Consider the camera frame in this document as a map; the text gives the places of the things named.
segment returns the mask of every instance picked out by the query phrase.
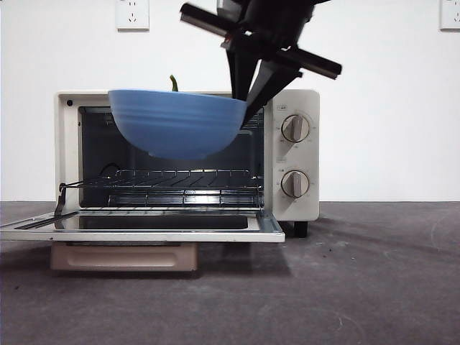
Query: oven foot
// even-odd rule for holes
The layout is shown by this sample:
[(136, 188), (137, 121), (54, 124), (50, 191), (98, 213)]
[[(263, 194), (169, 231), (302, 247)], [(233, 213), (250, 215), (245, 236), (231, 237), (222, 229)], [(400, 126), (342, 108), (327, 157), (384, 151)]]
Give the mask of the oven foot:
[(295, 221), (294, 222), (294, 237), (301, 239), (307, 237), (308, 233), (308, 222), (307, 221)]

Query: oven control panel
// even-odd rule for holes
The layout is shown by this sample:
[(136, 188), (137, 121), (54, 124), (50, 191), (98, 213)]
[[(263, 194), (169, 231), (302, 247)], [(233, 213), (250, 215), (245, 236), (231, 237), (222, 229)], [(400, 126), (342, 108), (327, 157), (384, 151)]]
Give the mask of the oven control panel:
[(273, 98), (273, 215), (312, 221), (319, 215), (319, 94), (284, 90)]

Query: bowl rim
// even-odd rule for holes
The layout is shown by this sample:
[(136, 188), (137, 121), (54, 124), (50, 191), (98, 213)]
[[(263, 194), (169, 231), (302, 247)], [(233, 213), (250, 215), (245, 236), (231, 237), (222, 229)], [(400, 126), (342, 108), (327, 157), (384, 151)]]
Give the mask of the bowl rim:
[(241, 99), (235, 99), (231, 97), (224, 97), (224, 96), (217, 96), (217, 95), (208, 95), (207, 93), (193, 93), (193, 92), (176, 92), (176, 91), (164, 91), (164, 90), (147, 90), (147, 89), (141, 89), (141, 88), (115, 88), (113, 90), (109, 90), (109, 95), (110, 93), (162, 93), (162, 94), (168, 94), (168, 95), (188, 95), (188, 96), (195, 96), (195, 97), (201, 97), (201, 98), (219, 98), (221, 100), (226, 100), (230, 102), (235, 102), (235, 103), (241, 103), (244, 105), (247, 105), (246, 101), (242, 101)]

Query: green pepper stem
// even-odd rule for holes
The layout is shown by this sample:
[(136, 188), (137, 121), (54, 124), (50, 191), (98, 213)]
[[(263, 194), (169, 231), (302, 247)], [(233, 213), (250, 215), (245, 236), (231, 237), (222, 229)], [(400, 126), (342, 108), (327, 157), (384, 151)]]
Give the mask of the green pepper stem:
[(178, 92), (179, 91), (178, 82), (176, 81), (176, 79), (174, 78), (173, 75), (170, 75), (170, 79), (172, 81), (172, 90), (175, 91), (175, 92)]

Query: white wall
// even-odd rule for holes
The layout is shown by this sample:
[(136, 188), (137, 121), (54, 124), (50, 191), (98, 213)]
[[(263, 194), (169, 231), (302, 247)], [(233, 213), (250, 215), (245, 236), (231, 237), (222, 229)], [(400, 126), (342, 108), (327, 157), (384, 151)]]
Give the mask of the white wall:
[[(183, 1), (151, 0), (148, 33), (118, 33), (114, 2), (0, 2), (2, 200), (54, 200), (57, 90), (168, 89), (171, 73), (230, 88), (220, 37), (179, 22)], [(344, 65), (290, 85), (321, 93), (322, 200), (460, 200), (460, 33), (438, 31), (437, 0), (318, 5), (300, 46)]]

